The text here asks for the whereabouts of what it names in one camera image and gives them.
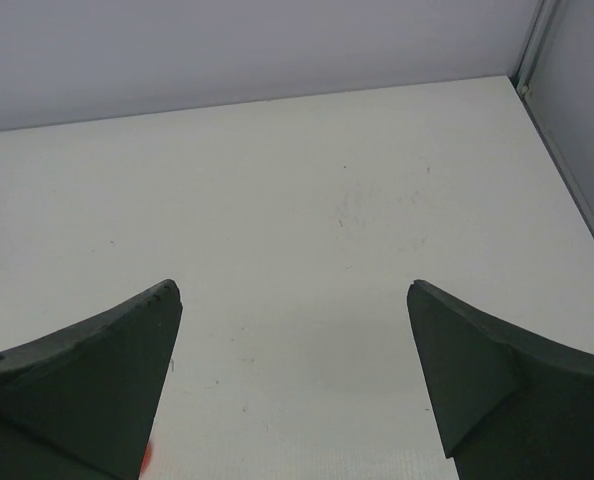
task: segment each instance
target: white table surface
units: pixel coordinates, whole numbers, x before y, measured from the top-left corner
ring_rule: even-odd
[[[0,133],[0,349],[166,277],[147,480],[456,478],[415,278],[594,352],[594,242],[505,78]]]

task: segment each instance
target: wall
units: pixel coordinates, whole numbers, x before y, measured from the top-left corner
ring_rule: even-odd
[[[0,129],[510,74],[538,0],[0,0]]]
[[[555,28],[527,101],[594,216],[594,0],[570,0]]]

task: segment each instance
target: red object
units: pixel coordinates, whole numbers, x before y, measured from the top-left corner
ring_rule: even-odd
[[[146,451],[144,452],[144,459],[141,462],[141,473],[144,473],[150,464],[150,457],[153,455],[153,445],[148,442],[146,445]]]

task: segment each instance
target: white tabletop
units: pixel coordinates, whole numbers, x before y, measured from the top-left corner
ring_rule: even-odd
[[[594,242],[505,78],[0,133],[0,349],[166,277],[147,480],[456,478],[415,278],[594,352]]]

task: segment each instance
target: gray wall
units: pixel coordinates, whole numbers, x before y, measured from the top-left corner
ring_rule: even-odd
[[[527,102],[594,215],[594,0],[561,13]]]
[[[0,0],[0,129],[510,74],[538,0]]]

